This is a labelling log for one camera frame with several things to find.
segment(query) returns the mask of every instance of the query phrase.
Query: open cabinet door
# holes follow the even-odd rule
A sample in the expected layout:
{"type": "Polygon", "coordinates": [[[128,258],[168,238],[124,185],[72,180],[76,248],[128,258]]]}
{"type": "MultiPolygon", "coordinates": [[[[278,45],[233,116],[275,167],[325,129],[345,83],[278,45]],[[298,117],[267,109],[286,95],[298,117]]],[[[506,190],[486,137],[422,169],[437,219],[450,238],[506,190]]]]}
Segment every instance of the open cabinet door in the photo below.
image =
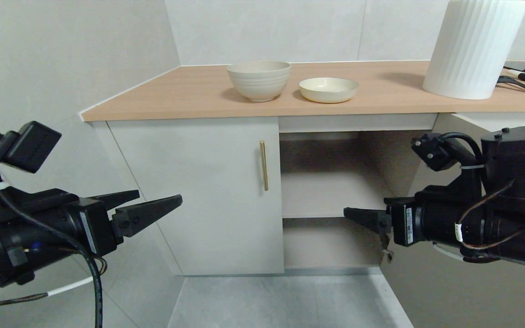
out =
{"type": "MultiPolygon", "coordinates": [[[[488,132],[475,121],[440,114],[433,132],[454,131],[467,133],[478,142],[488,132]]],[[[421,163],[408,194],[427,185],[447,185],[459,173],[458,166],[433,172],[421,163]]],[[[507,261],[465,263],[435,251],[424,241],[411,247],[391,241],[388,249],[394,257],[390,263],[384,260],[381,270],[415,328],[525,327],[525,266],[507,261]]]]}

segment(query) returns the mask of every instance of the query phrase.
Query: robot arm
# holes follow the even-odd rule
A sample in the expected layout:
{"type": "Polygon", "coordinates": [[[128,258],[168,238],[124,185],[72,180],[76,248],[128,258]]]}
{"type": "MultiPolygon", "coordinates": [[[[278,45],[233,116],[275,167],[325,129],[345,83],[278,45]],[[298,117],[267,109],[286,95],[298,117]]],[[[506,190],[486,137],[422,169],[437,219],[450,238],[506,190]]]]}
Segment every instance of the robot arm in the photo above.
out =
{"type": "MultiPolygon", "coordinates": [[[[34,174],[60,137],[35,121],[18,132],[0,134],[0,164],[34,174]]],[[[181,195],[175,195],[117,208],[109,219],[108,210],[137,198],[136,190],[87,198],[60,189],[29,194],[8,186],[0,176],[0,287],[31,282],[40,268],[80,253],[92,274],[96,327],[101,327],[102,285],[92,258],[115,251],[124,237],[133,237],[182,203],[181,195]]]]}
{"type": "Polygon", "coordinates": [[[457,162],[461,174],[449,185],[429,185],[414,197],[385,199],[386,211],[344,209],[344,216],[394,242],[433,241],[460,247],[465,261],[508,260],[525,265],[525,127],[504,128],[481,139],[483,153],[462,133],[427,133],[413,151],[435,171],[457,162]],[[455,139],[464,139],[475,155],[455,139]],[[486,195],[482,196],[481,186],[486,195]]]}

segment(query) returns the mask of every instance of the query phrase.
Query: wooden countertop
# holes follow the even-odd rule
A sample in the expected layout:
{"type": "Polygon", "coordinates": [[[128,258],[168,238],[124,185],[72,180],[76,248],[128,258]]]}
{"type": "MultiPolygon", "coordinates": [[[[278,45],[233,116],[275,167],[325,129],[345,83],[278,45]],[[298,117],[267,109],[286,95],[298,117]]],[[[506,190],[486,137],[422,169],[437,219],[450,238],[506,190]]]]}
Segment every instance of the wooden countertop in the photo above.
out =
{"type": "Polygon", "coordinates": [[[226,65],[179,67],[82,113],[85,121],[240,118],[456,112],[525,112],[525,91],[497,87],[487,100],[433,95],[421,85],[427,61],[293,64],[289,83],[271,102],[251,102],[233,88],[226,65]],[[299,82],[344,77],[360,83],[354,99],[319,104],[304,99],[299,82]]]}

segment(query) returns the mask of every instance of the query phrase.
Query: white wall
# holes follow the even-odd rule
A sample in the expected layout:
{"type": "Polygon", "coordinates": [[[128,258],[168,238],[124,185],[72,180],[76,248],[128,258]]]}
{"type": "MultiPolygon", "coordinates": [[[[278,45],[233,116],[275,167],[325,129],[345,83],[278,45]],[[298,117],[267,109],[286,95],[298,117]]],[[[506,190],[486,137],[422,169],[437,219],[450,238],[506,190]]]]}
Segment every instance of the white wall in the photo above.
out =
{"type": "MultiPolygon", "coordinates": [[[[448,0],[165,0],[182,65],[428,60],[448,0]]],[[[525,20],[510,53],[525,59],[525,20]]]]}
{"type": "MultiPolygon", "coordinates": [[[[9,168],[4,174],[27,191],[59,187],[87,196],[136,189],[113,166],[98,131],[77,113],[177,66],[163,0],[0,1],[0,131],[38,120],[63,133],[36,175],[9,168]]],[[[108,255],[107,327],[167,326],[184,280],[170,274],[167,252],[162,233],[153,228],[108,255]]],[[[0,289],[0,299],[88,275],[70,258],[36,272],[26,286],[0,289]]],[[[0,327],[91,327],[93,309],[87,285],[0,307],[0,327]]]]}

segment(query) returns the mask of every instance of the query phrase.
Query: label sticker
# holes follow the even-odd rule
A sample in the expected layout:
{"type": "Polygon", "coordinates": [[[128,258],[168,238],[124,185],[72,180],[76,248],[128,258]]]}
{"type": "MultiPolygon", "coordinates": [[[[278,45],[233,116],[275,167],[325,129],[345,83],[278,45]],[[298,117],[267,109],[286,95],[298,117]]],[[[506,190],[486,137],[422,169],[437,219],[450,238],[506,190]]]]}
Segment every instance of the label sticker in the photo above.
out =
{"type": "Polygon", "coordinates": [[[412,236],[412,208],[407,208],[407,243],[412,244],[414,237],[412,236]]]}

